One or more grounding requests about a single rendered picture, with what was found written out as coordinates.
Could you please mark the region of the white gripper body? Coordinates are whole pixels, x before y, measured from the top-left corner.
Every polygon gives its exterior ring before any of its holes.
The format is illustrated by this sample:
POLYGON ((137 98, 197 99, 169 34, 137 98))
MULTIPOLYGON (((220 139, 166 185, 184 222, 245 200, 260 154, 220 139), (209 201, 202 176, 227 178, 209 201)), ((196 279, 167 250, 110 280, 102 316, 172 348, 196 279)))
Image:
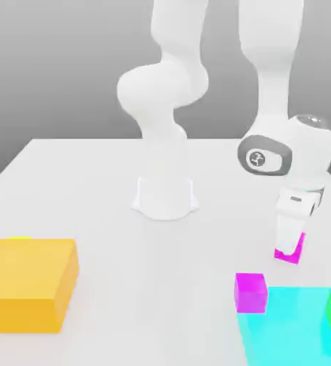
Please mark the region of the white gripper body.
POLYGON ((277 221, 307 222, 316 209, 316 193, 283 186, 276 203, 277 221))

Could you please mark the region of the small magenta cube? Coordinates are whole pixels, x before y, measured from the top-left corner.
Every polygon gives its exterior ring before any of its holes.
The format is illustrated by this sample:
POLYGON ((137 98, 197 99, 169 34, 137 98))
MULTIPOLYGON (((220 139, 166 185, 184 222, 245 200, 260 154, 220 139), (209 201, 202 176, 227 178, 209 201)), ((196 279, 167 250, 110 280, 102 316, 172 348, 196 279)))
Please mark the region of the small magenta cube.
POLYGON ((304 232, 300 235, 300 238, 299 238, 299 241, 295 248, 295 251, 292 254, 284 254, 282 251, 275 249, 274 258, 285 261, 285 262, 289 262, 292 264, 299 264, 303 244, 305 241, 305 236, 306 236, 306 234, 304 232))
POLYGON ((268 288, 261 273, 237 272, 234 281, 234 301, 238 313, 264 314, 268 288))

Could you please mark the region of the large cyan box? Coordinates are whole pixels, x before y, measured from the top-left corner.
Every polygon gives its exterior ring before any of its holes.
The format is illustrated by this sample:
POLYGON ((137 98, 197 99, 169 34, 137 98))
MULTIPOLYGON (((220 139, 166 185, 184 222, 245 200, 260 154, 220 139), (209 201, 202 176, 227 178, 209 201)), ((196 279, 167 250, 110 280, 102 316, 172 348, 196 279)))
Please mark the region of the large cyan box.
POLYGON ((247 366, 331 366, 329 287, 270 287, 264 314, 239 313, 247 366))

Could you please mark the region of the large orange box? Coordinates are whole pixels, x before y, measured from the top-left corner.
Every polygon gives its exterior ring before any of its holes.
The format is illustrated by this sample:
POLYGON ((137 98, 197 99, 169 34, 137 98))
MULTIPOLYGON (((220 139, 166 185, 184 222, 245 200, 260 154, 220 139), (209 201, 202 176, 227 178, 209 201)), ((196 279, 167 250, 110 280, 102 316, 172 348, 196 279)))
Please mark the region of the large orange box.
POLYGON ((75 239, 0 239, 0 333, 58 333, 79 274, 75 239))

